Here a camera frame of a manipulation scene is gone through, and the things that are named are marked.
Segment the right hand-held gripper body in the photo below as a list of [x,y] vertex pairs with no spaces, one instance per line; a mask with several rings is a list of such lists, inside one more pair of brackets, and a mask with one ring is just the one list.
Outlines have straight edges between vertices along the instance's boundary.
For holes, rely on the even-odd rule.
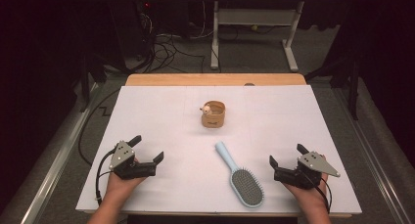
[[279,165],[273,169],[275,181],[305,190],[318,187],[323,173],[335,177],[341,176],[324,157],[316,152],[309,152],[299,157],[295,169],[283,168]]

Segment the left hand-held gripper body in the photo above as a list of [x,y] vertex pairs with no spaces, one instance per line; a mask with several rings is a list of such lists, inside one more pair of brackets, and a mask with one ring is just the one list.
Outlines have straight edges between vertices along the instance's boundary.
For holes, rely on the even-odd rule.
[[150,177],[156,175],[157,165],[154,162],[138,162],[133,147],[120,141],[115,146],[109,169],[123,180]]

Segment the light blue hairbrush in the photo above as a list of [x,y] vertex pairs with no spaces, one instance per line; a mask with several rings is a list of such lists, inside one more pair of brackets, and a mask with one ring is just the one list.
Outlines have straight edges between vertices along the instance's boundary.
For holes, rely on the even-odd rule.
[[230,185],[240,202],[249,208],[261,206],[264,192],[256,177],[248,169],[237,165],[223,142],[216,143],[215,149],[231,171]]

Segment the tan bear holder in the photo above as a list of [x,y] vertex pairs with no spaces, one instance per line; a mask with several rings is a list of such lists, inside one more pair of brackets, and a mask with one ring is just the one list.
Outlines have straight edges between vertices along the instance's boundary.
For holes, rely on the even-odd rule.
[[208,101],[201,107],[202,126],[206,128],[220,128],[225,121],[226,107],[219,101]]

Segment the person's left hand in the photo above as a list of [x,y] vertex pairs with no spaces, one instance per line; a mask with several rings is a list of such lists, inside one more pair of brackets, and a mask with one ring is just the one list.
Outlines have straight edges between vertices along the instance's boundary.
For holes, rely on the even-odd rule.
[[133,191],[146,180],[145,177],[123,180],[116,174],[109,176],[105,200],[126,201]]

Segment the person's right hand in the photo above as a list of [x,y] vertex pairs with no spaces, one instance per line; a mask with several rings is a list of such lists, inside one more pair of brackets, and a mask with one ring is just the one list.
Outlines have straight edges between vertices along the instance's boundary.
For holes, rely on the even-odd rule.
[[284,183],[283,186],[295,197],[299,206],[301,203],[306,202],[323,202],[327,208],[327,181],[328,175],[323,173],[317,188],[304,190],[286,183]]

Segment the dark stand leg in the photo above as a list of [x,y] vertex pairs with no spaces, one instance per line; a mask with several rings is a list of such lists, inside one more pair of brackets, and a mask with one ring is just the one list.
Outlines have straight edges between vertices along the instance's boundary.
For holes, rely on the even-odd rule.
[[95,53],[85,54],[80,59],[80,84],[82,107],[81,112],[85,112],[90,103],[90,84],[89,77],[92,77],[95,83],[105,83],[107,76],[104,71],[102,59]]
[[309,81],[317,76],[331,75],[332,88],[348,87],[347,109],[354,120],[358,120],[356,104],[358,97],[359,65],[352,57],[339,58],[308,73],[304,78]]

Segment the white metal stand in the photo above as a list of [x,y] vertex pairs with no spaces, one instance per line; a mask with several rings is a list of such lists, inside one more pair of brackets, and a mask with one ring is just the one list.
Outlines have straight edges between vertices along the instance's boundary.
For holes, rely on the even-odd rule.
[[292,43],[300,22],[304,2],[299,1],[295,9],[265,10],[265,9],[220,9],[217,2],[213,6],[213,30],[210,51],[210,68],[219,69],[219,39],[218,28],[221,25],[266,25],[288,26],[290,33],[287,39],[281,41],[285,56],[292,72],[298,72]]

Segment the aluminium rail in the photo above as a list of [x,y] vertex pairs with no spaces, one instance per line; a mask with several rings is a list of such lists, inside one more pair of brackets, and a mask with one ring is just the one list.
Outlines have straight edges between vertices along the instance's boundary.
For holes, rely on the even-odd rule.
[[89,100],[75,105],[27,175],[20,195],[27,195],[29,204],[24,208],[19,224],[38,223],[67,166],[81,129],[91,112],[91,105],[96,102],[101,90],[102,86],[97,83],[87,88]]
[[366,89],[359,90],[357,119],[348,109],[346,90],[334,89],[357,139],[358,151],[393,224],[415,224],[415,168],[397,144]]

